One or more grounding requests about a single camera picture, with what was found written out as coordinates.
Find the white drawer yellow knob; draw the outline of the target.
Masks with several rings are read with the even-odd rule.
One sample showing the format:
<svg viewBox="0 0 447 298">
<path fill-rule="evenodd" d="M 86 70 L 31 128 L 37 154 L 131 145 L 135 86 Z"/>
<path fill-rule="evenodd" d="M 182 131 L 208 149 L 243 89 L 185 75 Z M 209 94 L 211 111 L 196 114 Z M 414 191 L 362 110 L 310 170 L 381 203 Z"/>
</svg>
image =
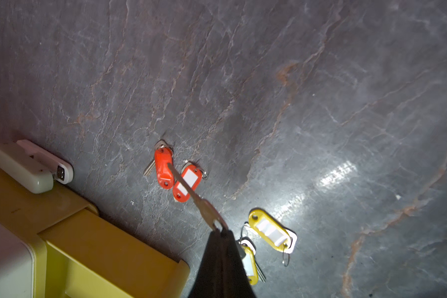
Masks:
<svg viewBox="0 0 447 298">
<path fill-rule="evenodd" d="M 0 298 L 31 298 L 34 260 L 25 243 L 0 223 Z"/>
</svg>

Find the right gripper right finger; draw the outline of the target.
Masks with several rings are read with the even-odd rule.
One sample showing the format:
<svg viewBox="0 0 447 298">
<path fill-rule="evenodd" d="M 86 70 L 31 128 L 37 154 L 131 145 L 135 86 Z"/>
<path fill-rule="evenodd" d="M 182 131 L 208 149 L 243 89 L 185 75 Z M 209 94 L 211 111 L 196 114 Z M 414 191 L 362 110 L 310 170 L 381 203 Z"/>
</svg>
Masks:
<svg viewBox="0 0 447 298">
<path fill-rule="evenodd" d="M 230 230 L 222 231 L 222 284 L 224 298 L 255 298 L 241 258 L 241 248 Z"/>
</svg>

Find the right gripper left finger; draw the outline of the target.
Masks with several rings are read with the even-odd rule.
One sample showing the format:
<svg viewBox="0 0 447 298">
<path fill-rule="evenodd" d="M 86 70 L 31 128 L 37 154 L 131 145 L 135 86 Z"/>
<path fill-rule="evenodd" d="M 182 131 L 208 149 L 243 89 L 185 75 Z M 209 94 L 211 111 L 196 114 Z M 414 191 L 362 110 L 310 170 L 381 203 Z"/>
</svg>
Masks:
<svg viewBox="0 0 447 298">
<path fill-rule="evenodd" d="M 223 248 L 219 230 L 210 233 L 189 298 L 223 298 Z"/>
</svg>

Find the key with yellow tag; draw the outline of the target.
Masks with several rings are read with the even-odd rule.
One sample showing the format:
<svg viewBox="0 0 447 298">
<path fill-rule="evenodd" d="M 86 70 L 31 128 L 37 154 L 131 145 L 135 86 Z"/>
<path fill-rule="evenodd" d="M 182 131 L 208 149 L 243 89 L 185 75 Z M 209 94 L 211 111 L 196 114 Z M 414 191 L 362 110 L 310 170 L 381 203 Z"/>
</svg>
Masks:
<svg viewBox="0 0 447 298">
<path fill-rule="evenodd" d="M 291 254 L 298 242 L 298 236 L 295 232 L 283 226 L 280 221 L 260 207 L 255 207 L 249 211 L 248 220 L 240 230 L 241 239 L 245 229 L 250 229 L 272 249 L 281 253 L 283 266 L 285 268 L 289 266 Z"/>
</svg>

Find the silver key red tag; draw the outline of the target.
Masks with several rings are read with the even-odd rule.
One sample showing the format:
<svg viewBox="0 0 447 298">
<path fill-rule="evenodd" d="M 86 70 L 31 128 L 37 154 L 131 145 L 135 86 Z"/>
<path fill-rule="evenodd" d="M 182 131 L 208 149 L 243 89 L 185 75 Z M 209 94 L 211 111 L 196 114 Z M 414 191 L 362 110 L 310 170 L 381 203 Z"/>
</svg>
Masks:
<svg viewBox="0 0 447 298">
<path fill-rule="evenodd" d="M 173 149 L 164 141 L 159 140 L 154 147 L 153 160 L 144 170 L 144 176 L 149 176 L 152 170 L 156 170 L 158 184 L 163 189 L 171 189 L 175 178 L 168 164 L 173 164 Z"/>
</svg>

